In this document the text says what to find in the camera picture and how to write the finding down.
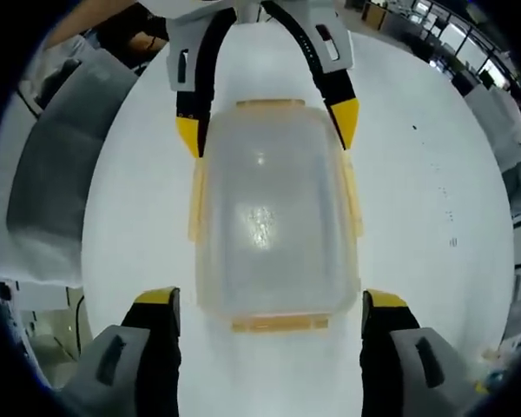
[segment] desk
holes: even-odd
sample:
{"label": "desk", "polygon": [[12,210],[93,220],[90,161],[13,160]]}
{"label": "desk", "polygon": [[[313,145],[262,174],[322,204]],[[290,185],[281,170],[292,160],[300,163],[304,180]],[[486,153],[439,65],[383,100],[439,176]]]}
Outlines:
{"label": "desk", "polygon": [[[500,342],[511,299],[511,217],[498,166],[445,77],[393,46],[351,38],[362,285],[404,297],[421,325],[474,360]],[[360,415],[359,302],[326,331],[263,335],[231,334],[196,306],[187,238],[194,160],[176,133],[167,54],[129,93],[96,165],[82,239],[92,333],[119,323],[141,291],[176,285],[181,415]],[[299,47],[273,22],[229,31],[215,82],[213,111],[267,97],[324,107]]]}

